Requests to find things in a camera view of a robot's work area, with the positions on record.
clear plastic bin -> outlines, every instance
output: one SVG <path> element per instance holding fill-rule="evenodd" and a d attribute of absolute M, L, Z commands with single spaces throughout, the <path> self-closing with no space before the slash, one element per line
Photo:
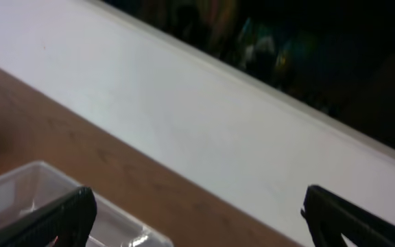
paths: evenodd
<path fill-rule="evenodd" d="M 41 208 L 79 183 L 42 161 L 0 176 L 0 228 Z M 172 247 L 160 233 L 95 194 L 97 217 L 88 247 Z"/>

black object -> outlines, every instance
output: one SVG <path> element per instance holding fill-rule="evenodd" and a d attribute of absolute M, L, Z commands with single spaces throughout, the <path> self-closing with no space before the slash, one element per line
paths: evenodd
<path fill-rule="evenodd" d="M 317 185 L 309 186 L 302 216 L 316 247 L 395 247 L 395 226 Z"/>
<path fill-rule="evenodd" d="M 0 247 L 85 247 L 97 205 L 88 187 L 79 187 L 0 230 Z"/>

plastic container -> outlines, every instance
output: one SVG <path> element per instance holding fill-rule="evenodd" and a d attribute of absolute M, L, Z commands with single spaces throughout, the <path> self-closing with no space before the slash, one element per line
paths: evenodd
<path fill-rule="evenodd" d="M 0 228 L 63 196 L 78 182 L 42 161 L 0 176 Z M 163 235 L 95 194 L 97 217 L 88 247 L 172 247 Z"/>

white wall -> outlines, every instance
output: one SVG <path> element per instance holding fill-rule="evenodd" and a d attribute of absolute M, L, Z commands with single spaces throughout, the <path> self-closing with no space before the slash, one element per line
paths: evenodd
<path fill-rule="evenodd" d="M 110 8 L 0 0 L 0 67 L 302 244 L 310 184 L 395 224 L 395 151 Z"/>

wood grain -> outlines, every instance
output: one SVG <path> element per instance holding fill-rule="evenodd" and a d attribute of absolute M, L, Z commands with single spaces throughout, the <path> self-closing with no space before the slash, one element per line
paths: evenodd
<path fill-rule="evenodd" d="M 0 70 L 0 175 L 34 160 L 91 186 L 178 247 L 297 246 Z"/>

